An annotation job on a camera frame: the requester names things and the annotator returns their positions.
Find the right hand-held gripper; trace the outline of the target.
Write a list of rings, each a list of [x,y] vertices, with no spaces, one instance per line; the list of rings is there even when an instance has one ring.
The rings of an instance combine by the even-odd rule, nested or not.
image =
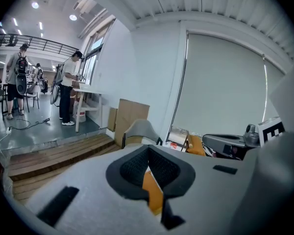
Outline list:
[[[205,134],[202,143],[214,157],[243,159],[247,151],[262,147],[266,142],[285,132],[280,117],[273,117],[257,125],[249,124],[242,136],[232,134]]]

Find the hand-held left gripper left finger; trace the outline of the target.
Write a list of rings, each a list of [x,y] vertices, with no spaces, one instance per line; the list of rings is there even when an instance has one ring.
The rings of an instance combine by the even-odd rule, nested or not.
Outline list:
[[[145,172],[148,168],[148,146],[142,145],[113,161],[106,170],[109,186],[121,197],[129,200],[149,200],[143,189]]]

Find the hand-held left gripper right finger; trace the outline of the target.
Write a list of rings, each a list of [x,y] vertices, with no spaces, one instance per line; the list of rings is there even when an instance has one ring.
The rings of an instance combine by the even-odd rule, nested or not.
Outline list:
[[[171,230],[185,220],[173,214],[169,200],[185,195],[195,180],[196,172],[187,162],[154,145],[148,146],[148,165],[163,193],[161,224]]]

